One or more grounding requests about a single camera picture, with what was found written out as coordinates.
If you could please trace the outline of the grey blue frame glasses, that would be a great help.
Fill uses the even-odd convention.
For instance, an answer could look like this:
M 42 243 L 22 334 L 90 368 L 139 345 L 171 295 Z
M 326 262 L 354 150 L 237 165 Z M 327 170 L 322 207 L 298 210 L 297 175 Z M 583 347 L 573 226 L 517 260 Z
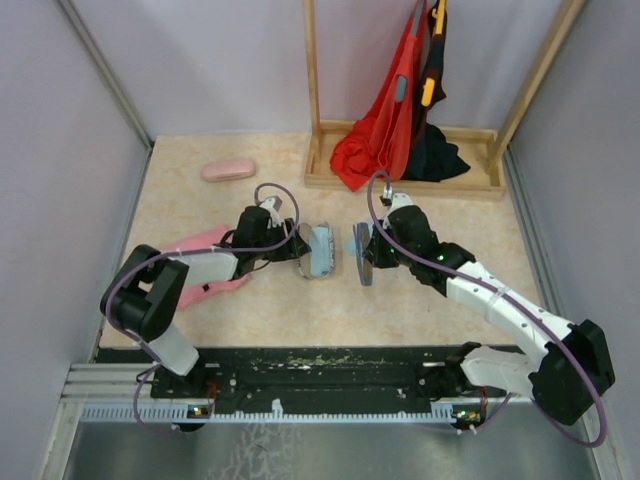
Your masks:
M 373 266 L 366 256 L 367 247 L 371 240 L 369 225 L 365 222 L 355 224 L 353 236 L 360 283 L 364 287 L 371 287 L 373 285 Z

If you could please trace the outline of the light blue lens cloth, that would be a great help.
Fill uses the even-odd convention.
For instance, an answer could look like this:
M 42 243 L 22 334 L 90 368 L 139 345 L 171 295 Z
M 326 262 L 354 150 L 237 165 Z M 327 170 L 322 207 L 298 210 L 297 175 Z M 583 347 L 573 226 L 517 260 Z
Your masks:
M 324 278 L 334 268 L 335 245 L 333 230 L 328 224 L 311 228 L 309 239 L 310 274 L 312 278 Z

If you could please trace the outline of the pink glasses case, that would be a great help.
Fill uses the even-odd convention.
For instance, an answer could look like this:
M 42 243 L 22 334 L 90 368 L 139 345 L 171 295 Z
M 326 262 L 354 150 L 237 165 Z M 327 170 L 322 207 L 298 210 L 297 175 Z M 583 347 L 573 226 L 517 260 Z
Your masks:
M 252 177 L 256 164 L 250 158 L 227 158 L 208 162 L 200 172 L 201 179 L 210 182 L 239 180 Z

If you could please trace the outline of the flag print glasses case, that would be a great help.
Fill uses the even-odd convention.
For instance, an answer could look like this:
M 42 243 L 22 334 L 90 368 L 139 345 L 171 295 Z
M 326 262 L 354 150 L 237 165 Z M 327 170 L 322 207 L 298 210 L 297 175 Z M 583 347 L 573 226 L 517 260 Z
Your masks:
M 298 259 L 300 275 L 306 280 L 328 278 L 336 265 L 336 243 L 332 226 L 327 222 L 315 226 L 301 223 L 298 232 L 310 249 Z

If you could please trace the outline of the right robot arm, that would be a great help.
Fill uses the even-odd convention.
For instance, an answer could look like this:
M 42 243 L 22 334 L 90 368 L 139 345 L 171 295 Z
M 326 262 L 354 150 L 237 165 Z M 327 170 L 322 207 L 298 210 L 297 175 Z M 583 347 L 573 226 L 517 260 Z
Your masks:
M 530 302 L 492 275 L 460 245 L 442 242 L 416 205 L 392 208 L 381 220 L 353 227 L 361 282 L 375 269 L 404 266 L 422 285 L 455 301 L 506 334 L 519 348 L 506 352 L 468 342 L 446 362 L 448 387 L 461 396 L 479 386 L 531 399 L 553 421 L 575 424 L 615 383 L 604 331 Z

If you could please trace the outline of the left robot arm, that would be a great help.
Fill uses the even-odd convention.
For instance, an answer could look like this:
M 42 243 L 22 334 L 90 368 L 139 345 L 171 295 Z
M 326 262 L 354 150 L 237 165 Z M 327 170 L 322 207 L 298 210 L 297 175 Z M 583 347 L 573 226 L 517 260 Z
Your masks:
M 310 252 L 294 219 L 281 219 L 271 208 L 249 206 L 235 229 L 207 247 L 161 252 L 137 246 L 104 292 L 100 311 L 112 327 L 173 373 L 176 389 L 194 397 L 206 389 L 208 373 L 197 366 L 197 349 L 173 325 L 182 292 L 240 280 L 259 261 L 299 260 Z

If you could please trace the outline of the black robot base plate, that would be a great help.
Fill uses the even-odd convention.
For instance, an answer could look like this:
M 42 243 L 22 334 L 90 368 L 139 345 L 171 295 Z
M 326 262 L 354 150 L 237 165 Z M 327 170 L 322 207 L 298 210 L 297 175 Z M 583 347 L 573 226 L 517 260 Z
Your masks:
M 446 398 L 491 401 L 496 387 L 473 387 L 448 373 L 454 346 L 219 347 L 200 349 L 194 373 L 159 368 L 148 380 L 157 400 L 195 403 L 194 416 L 427 414 Z

